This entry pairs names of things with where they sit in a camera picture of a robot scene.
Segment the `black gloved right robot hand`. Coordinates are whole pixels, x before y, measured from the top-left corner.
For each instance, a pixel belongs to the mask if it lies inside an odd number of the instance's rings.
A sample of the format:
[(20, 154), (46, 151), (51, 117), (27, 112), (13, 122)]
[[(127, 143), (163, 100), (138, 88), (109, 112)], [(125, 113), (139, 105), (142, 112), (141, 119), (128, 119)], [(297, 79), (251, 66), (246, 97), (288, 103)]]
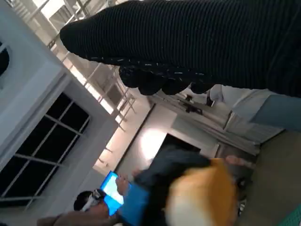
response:
[(216, 84), (301, 95), (298, 0), (129, 0), (59, 35), (69, 52), (117, 66), (145, 96)]

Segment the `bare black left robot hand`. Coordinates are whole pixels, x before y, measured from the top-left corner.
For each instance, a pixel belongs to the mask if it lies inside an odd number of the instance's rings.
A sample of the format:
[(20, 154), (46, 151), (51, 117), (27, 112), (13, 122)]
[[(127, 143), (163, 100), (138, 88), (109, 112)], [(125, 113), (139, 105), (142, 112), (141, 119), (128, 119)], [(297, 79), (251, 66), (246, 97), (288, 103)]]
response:
[(135, 176), (119, 220), (125, 226), (232, 226), (238, 207), (238, 187), (223, 159), (172, 149)]

